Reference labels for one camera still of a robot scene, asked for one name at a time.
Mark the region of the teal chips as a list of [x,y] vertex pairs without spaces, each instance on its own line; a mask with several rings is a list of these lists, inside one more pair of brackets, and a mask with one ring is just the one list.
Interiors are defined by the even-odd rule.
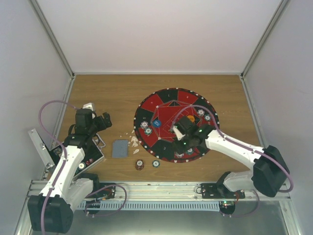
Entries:
[[205,116],[204,116],[204,119],[205,119],[206,121],[211,121],[211,116],[210,116],[210,115],[205,115]]
[[195,151],[194,151],[193,148],[190,148],[190,149],[188,149],[188,150],[186,151],[186,154],[187,154],[187,155],[190,155],[190,156],[193,156],[193,155],[195,154]]
[[152,132],[153,132],[153,130],[150,127],[144,129],[144,134],[147,136],[151,135]]

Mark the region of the blue small blind button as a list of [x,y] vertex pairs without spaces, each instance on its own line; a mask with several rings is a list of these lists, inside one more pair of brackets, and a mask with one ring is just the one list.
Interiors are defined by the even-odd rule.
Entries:
[[161,126],[161,121],[159,119],[153,120],[152,126],[155,128],[159,128]]

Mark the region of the teal blue chip stack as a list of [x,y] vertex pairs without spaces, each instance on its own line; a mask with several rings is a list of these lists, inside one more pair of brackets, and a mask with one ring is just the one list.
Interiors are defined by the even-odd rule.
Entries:
[[159,167],[160,166],[160,162],[157,160],[154,160],[152,163],[153,167]]

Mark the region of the red black chip stack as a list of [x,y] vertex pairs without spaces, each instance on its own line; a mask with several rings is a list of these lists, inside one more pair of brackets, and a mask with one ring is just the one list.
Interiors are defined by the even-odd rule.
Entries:
[[142,160],[137,160],[135,162],[135,169],[142,170],[144,168],[144,162]]

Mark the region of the orange big blind button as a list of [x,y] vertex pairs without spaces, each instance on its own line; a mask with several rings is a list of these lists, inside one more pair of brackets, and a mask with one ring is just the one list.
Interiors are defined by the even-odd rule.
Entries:
[[195,117],[194,117],[194,116],[188,116],[188,118],[189,118],[192,122],[195,122]]

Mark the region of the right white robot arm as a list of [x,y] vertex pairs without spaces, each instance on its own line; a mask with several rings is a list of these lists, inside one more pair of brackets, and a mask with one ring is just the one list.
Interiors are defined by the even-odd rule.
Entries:
[[248,145],[221,132],[217,127],[204,124],[198,127],[187,117],[180,118],[171,127],[176,136],[173,148],[178,154],[202,147],[225,154],[248,167],[248,171],[225,172],[216,182],[217,194],[228,198],[240,190],[257,190],[267,197],[282,192],[282,185],[290,171],[280,151]]

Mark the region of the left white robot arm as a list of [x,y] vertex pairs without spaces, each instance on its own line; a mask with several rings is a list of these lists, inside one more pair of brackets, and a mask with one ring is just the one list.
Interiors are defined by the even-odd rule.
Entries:
[[76,111],[75,123],[60,145],[60,159],[50,179],[27,202],[34,231],[67,233],[81,202],[87,196],[94,198],[100,194],[99,177],[87,170],[104,160],[105,143],[98,132],[111,126],[110,115],[105,112],[97,116],[91,105]]

